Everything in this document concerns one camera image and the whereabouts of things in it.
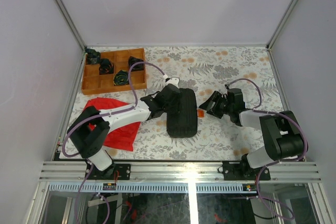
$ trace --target gray wall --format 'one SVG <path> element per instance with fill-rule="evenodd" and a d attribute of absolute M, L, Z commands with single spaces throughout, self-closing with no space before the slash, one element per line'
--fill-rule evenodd
<path fill-rule="evenodd" d="M 291 109 L 336 209 L 336 0 L 300 0 L 273 48 Z"/>
<path fill-rule="evenodd" d="M 88 45 L 266 44 L 290 0 L 63 0 Z"/>
<path fill-rule="evenodd" d="M 53 0 L 0 0 L 0 223 L 21 223 L 80 49 Z"/>

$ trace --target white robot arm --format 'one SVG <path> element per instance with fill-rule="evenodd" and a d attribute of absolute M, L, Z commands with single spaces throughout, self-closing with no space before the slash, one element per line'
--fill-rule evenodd
<path fill-rule="evenodd" d="M 71 134 L 71 140 L 82 158 L 89 159 L 98 170 L 104 171 L 112 165 L 112 159 L 102 149 L 109 132 L 134 122 L 158 118 L 164 112 L 177 113 L 181 95 L 178 87 L 179 78 L 167 77 L 165 79 L 166 84 L 162 91 L 155 96 L 142 97 L 135 104 L 100 111 L 93 106 L 87 107 L 71 125 L 68 132 L 89 117 L 99 114 L 105 114 L 105 116 L 89 120 Z M 95 128 L 91 130 L 89 124 L 95 125 Z"/>
<path fill-rule="evenodd" d="M 274 161 L 303 153 L 304 142 L 298 129 L 278 115 L 257 113 L 245 108 L 241 89 L 228 89 L 227 94 L 224 95 L 215 91 L 199 107 L 218 118 L 227 114 L 238 126 L 252 127 L 262 131 L 265 146 L 245 154 L 241 159 L 241 163 L 247 170 L 260 168 Z M 297 123 L 293 112 L 283 111 L 281 114 Z"/>

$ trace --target red cloth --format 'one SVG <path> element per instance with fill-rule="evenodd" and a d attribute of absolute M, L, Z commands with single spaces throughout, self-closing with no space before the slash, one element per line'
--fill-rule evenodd
<path fill-rule="evenodd" d="M 127 104 L 128 103 L 121 102 L 116 99 L 98 97 L 89 100 L 88 103 L 85 105 L 85 108 L 89 106 L 94 106 L 97 110 L 108 110 Z M 137 135 L 139 126 L 140 122 L 131 123 L 110 132 L 105 139 L 104 145 L 115 149 L 133 152 L 133 143 Z"/>

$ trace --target black mounting bracket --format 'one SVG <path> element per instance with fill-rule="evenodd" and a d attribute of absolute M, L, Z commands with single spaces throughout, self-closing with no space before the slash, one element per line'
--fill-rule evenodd
<path fill-rule="evenodd" d="M 241 161 L 222 161 L 224 180 L 256 180 L 261 168 L 245 170 Z M 266 168 L 260 176 L 260 180 L 271 180 L 269 169 Z"/>
<path fill-rule="evenodd" d="M 91 168 L 91 165 L 87 163 L 87 171 Z M 116 164 L 113 163 L 104 171 L 98 170 L 96 167 L 93 167 L 93 170 L 88 177 L 89 180 L 130 180 L 131 176 L 131 165 L 130 164 Z"/>

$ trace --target wooden compartment box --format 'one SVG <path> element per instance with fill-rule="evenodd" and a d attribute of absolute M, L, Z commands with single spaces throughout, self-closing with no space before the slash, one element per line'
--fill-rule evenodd
<path fill-rule="evenodd" d="M 131 90 L 130 85 L 116 86 L 113 81 L 114 75 L 120 70 L 128 72 L 128 58 L 130 56 L 145 60 L 145 50 L 143 48 L 137 48 L 101 52 L 101 59 L 107 58 L 113 63 L 113 74 L 99 75 L 99 64 L 89 65 L 85 62 L 82 80 L 82 93 L 90 95 Z M 142 71 L 133 71 L 131 73 L 131 80 L 135 89 L 146 89 L 146 67 L 144 66 L 144 70 Z"/>

